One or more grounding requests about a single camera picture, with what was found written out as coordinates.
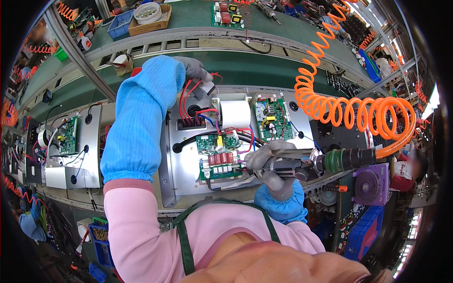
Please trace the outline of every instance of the red shirt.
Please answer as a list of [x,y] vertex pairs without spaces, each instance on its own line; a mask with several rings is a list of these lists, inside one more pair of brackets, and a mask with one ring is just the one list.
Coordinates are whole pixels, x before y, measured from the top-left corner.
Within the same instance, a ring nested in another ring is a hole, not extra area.
[[[407,161],[407,156],[400,154],[398,161]],[[400,192],[407,192],[408,190],[410,190],[410,188],[412,188],[413,184],[413,179],[409,180],[404,177],[395,175],[390,182],[390,188],[398,190]]]

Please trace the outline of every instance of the green circuit board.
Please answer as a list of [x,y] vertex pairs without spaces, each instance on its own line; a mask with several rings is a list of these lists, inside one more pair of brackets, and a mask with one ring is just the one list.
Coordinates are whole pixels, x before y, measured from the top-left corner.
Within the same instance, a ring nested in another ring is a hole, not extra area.
[[60,146],[61,155],[71,155],[76,154],[76,141],[77,141],[77,124],[78,118],[73,117],[69,122],[67,122],[63,127],[63,132],[58,133],[57,137],[62,135],[65,137],[63,145]]
[[[228,12],[228,13],[230,14],[230,18],[233,16],[233,14],[235,14],[234,12]],[[241,24],[241,23],[237,23],[237,24],[233,23],[233,22],[230,22],[229,24],[216,23],[215,15],[216,15],[216,11],[214,11],[214,4],[212,4],[211,5],[211,24],[213,27],[244,30],[243,24]]]
[[[230,152],[237,150],[241,146],[241,142],[236,140],[233,134],[223,134],[222,139],[220,140],[219,135],[204,135],[197,137],[197,149],[199,154],[216,154],[222,152]],[[219,146],[218,143],[221,143],[221,146],[224,150],[219,152],[216,151],[216,148]]]
[[[254,106],[256,121],[258,122],[258,129],[260,131],[260,139],[265,142],[271,139],[283,139],[289,140],[294,139],[293,130],[289,124],[289,112],[286,102],[283,99],[271,98],[259,98]],[[270,122],[264,122],[266,118],[272,118]],[[266,129],[268,124],[273,131]]]
[[200,159],[200,179],[206,181],[205,172],[209,172],[209,179],[220,179],[220,178],[240,178],[242,177],[242,171],[239,171],[241,164],[215,166],[210,168],[203,168],[202,159]]

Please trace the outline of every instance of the blue plastic bin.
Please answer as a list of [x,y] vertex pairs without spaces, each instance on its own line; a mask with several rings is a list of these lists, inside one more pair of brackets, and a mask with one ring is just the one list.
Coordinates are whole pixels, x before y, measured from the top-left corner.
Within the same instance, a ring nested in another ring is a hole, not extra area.
[[[134,11],[135,11],[135,9],[129,10],[129,11],[124,12],[115,17],[115,19],[112,21],[109,29],[107,30],[107,32],[110,34],[110,37],[112,39],[129,33],[129,25],[130,25],[130,22],[132,21],[132,18],[134,17]],[[129,21],[125,24],[118,26],[118,24],[122,23],[124,20],[129,20]]]
[[366,254],[381,231],[384,206],[370,206],[347,235],[344,257],[359,261]]
[[104,281],[107,278],[107,274],[104,273],[99,267],[97,267],[95,264],[90,263],[90,266],[88,267],[88,271],[90,272],[90,275],[96,279],[99,283],[104,283]]
[[97,261],[107,267],[114,267],[112,255],[110,253],[110,243],[108,241],[99,240],[94,236],[93,229],[109,230],[109,225],[94,222],[88,225],[91,238],[93,239],[94,250],[96,251]]
[[371,59],[368,54],[363,51],[363,49],[359,49],[359,54],[360,56],[365,58],[365,64],[366,64],[366,72],[370,76],[370,79],[373,82],[380,82],[381,77],[379,76],[380,70],[379,67],[376,65],[376,62],[374,62],[373,59]]

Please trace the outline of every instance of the red capacitor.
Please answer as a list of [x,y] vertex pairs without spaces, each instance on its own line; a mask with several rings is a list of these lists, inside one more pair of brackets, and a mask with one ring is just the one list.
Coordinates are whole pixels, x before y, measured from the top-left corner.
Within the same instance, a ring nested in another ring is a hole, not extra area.
[[234,159],[233,159],[233,153],[232,152],[228,152],[228,163],[233,163],[234,162]]
[[221,164],[221,162],[220,162],[220,154],[215,154],[214,157],[216,158],[216,165]]
[[221,12],[228,12],[228,4],[227,3],[220,3],[220,11]]
[[228,156],[227,153],[221,153],[220,154],[220,164],[227,164],[228,163]]
[[231,22],[231,16],[228,12],[222,12],[222,23],[229,24]]
[[208,160],[209,160],[209,166],[216,165],[216,158],[214,155],[208,155]]

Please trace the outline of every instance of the gray work glove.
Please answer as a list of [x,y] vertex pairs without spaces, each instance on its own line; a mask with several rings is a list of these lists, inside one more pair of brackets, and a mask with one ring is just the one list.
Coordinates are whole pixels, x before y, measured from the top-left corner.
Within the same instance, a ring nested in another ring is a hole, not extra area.
[[213,77],[203,66],[203,63],[194,58],[174,56],[173,59],[180,61],[186,68],[186,77],[212,82]]
[[[281,139],[271,140],[257,151],[250,152],[246,155],[245,162],[247,162],[247,168],[255,170],[262,169],[271,157],[269,155],[270,151],[278,149],[296,149],[296,146]],[[267,185],[271,197],[278,201],[285,201],[293,194],[293,179],[283,180],[274,172],[264,173],[261,179]]]

